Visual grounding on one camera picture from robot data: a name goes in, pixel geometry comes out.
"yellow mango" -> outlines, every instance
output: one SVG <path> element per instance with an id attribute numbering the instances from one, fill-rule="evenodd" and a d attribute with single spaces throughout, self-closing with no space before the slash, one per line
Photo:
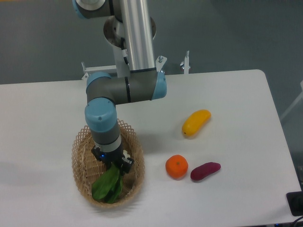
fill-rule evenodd
<path id="1" fill-rule="evenodd" d="M 200 128 L 210 119 L 212 114 L 208 110 L 198 110 L 191 114 L 182 126 L 182 132 L 186 136 L 195 135 Z"/>

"black cable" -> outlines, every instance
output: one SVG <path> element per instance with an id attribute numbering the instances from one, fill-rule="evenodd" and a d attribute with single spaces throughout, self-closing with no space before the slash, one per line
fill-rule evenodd
<path id="1" fill-rule="evenodd" d="M 298 219 L 296 219 L 291 225 L 290 227 L 295 227 L 297 225 L 297 222 L 300 221 L 301 219 L 303 219 L 303 216 L 302 217 L 299 217 Z"/>

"metal bracket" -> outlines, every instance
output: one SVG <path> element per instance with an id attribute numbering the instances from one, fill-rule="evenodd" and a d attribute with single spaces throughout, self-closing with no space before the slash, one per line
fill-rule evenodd
<path id="1" fill-rule="evenodd" d="M 115 65 L 107 65 L 107 66 L 99 66 L 99 67 L 88 67 L 86 68 L 84 65 L 84 62 L 81 62 L 84 76 L 82 77 L 82 80 L 86 80 L 91 73 L 93 72 L 107 72 L 107 73 L 115 73 L 117 72 L 117 67 Z"/>
<path id="2" fill-rule="evenodd" d="M 184 71 L 184 74 L 188 74 L 190 70 L 190 64 L 189 64 L 189 51 L 186 51 L 186 55 L 184 58 L 184 61 L 180 63 L 180 68 L 182 71 Z"/>
<path id="3" fill-rule="evenodd" d="M 167 58 L 160 55 L 157 60 L 156 60 L 156 68 L 157 68 L 157 72 L 163 72 L 164 73 L 164 70 L 162 69 L 165 62 L 167 61 Z"/>

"wicker basket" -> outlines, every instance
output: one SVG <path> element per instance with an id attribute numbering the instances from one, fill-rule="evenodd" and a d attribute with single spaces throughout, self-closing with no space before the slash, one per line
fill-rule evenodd
<path id="1" fill-rule="evenodd" d="M 124 149 L 134 159 L 134 165 L 130 172 L 123 176 L 122 192 L 115 203 L 98 202 L 91 196 L 91 185 L 106 171 L 106 167 L 91 153 L 94 141 L 88 126 L 81 129 L 72 146 L 72 170 L 78 190 L 90 203 L 103 208 L 117 207 L 132 199 L 138 193 L 144 179 L 143 151 L 136 133 L 127 123 L 120 120 L 118 123 Z"/>

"spinach leaf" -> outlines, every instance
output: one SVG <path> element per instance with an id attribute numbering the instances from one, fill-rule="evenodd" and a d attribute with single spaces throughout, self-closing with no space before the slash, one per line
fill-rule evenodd
<path id="1" fill-rule="evenodd" d="M 120 170 L 112 164 L 91 186 L 91 195 L 94 200 L 103 199 L 116 185 L 120 176 Z"/>
<path id="2" fill-rule="evenodd" d="M 123 187 L 123 178 L 122 176 L 120 176 L 115 187 L 106 196 L 105 202 L 114 203 L 117 200 L 118 196 L 120 195 L 122 191 L 122 187 Z"/>

